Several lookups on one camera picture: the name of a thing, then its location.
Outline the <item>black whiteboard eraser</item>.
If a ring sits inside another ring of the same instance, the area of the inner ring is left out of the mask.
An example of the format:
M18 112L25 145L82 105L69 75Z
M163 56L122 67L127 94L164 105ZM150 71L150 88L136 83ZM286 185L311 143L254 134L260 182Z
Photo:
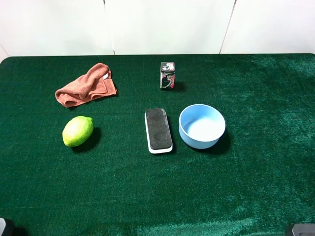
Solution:
M173 149L168 119L164 109L147 109L145 111L145 127L150 153L161 154Z

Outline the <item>grey object bottom right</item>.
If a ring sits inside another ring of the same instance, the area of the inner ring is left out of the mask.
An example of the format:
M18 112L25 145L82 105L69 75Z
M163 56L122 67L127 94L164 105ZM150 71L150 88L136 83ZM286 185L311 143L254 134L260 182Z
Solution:
M285 236L315 236L315 224L291 224L286 228Z

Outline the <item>green table cloth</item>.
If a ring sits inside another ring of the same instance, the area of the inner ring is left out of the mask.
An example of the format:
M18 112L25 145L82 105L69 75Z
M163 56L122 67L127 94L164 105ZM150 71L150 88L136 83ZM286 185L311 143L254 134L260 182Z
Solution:
M161 62L175 63L173 89ZM55 92L97 63L117 94L66 108ZM188 146L179 116L218 110L226 128ZM148 150L145 111L165 110L173 149ZM62 131L93 119L77 147ZM315 57L10 57L0 65L0 215L18 236L265 236L315 221Z

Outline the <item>green lime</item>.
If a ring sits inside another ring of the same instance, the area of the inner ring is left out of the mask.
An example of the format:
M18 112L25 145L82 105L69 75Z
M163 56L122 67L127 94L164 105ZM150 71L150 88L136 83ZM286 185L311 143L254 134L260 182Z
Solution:
M93 119L77 116L71 119L62 131L63 143L67 147L77 147L84 143L93 133Z

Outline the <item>black gum box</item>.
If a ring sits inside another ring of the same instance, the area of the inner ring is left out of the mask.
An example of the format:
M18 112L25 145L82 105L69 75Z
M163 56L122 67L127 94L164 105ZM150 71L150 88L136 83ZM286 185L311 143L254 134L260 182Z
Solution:
M162 90L173 89L175 84L175 63L161 62L160 64L160 88Z

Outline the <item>orange folded cloth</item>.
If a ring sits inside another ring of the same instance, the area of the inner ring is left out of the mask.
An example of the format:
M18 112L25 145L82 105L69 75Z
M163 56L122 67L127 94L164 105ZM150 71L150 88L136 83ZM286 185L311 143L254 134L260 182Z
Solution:
M117 94L108 65L97 63L88 72L55 92L56 100L66 108Z

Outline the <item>light blue bowl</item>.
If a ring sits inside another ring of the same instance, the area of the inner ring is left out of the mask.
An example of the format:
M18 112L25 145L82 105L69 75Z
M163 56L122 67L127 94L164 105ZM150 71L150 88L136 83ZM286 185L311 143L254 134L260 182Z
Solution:
M224 134L225 128L222 114L209 105L190 105L184 108L179 116L180 137L192 148L212 147Z

